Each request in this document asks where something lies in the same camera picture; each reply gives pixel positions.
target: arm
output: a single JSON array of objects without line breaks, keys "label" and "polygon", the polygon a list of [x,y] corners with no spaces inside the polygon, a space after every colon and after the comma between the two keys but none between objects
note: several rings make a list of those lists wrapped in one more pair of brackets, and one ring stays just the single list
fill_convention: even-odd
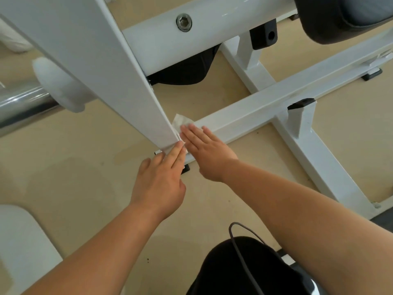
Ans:
[{"label": "arm", "polygon": [[165,158],[145,159],[129,206],[23,294],[118,295],[151,234],[183,202],[185,154],[178,142]]},{"label": "arm", "polygon": [[227,184],[330,294],[391,294],[393,234],[322,194],[238,160],[203,127],[181,138],[201,174]]}]

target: hand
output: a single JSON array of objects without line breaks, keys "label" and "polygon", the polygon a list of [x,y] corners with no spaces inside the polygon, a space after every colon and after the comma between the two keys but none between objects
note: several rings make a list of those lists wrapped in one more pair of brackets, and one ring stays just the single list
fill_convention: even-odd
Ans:
[{"label": "hand", "polygon": [[202,126],[201,130],[190,124],[188,128],[182,125],[180,129],[180,137],[198,162],[199,172],[203,177],[223,182],[226,165],[238,160],[236,154],[206,126]]},{"label": "hand", "polygon": [[132,190],[130,205],[139,205],[156,216],[159,222],[174,213],[183,203],[185,185],[180,179],[186,150],[183,142],[175,144],[165,156],[142,161]]}]

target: black shorts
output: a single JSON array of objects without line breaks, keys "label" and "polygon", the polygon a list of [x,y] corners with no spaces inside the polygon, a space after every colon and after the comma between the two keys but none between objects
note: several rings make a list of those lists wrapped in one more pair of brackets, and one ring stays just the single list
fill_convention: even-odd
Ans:
[{"label": "black shorts", "polygon": [[[288,266],[269,246],[250,237],[235,237],[244,261],[264,295],[310,295],[314,284]],[[230,239],[213,248],[187,295],[258,294]]]}]

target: white metal frame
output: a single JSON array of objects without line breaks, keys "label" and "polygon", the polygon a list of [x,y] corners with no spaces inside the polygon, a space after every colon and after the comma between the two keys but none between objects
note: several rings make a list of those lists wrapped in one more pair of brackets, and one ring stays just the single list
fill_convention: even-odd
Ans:
[{"label": "white metal frame", "polygon": [[[286,12],[293,0],[195,0],[123,31],[103,0],[0,0],[0,17],[159,148],[179,136],[145,76],[225,41],[220,49],[252,95],[197,121],[229,143],[272,122],[319,190],[370,219],[393,206],[371,204],[311,128],[317,99],[393,59],[388,30],[276,83],[251,47],[248,30]],[[193,26],[177,29],[188,13]],[[194,158],[187,155],[186,162]]]}]

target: black rubber foot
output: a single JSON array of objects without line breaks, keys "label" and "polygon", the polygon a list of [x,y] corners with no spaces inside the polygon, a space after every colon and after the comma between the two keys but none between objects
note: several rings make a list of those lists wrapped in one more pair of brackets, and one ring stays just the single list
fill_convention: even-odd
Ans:
[{"label": "black rubber foot", "polygon": [[296,20],[296,19],[298,19],[299,18],[299,15],[296,13],[296,14],[294,14],[294,15],[291,15],[290,17],[289,17],[289,19],[291,20],[291,21],[294,21],[294,20]]},{"label": "black rubber foot", "polygon": [[190,166],[188,164],[184,165],[184,169],[182,171],[182,174],[184,174],[185,172],[188,172],[190,170]]},{"label": "black rubber foot", "polygon": [[381,73],[382,73],[382,69],[379,69],[377,72],[374,72],[373,74],[365,74],[361,78],[367,82],[367,81],[375,78],[377,75],[380,75]]}]

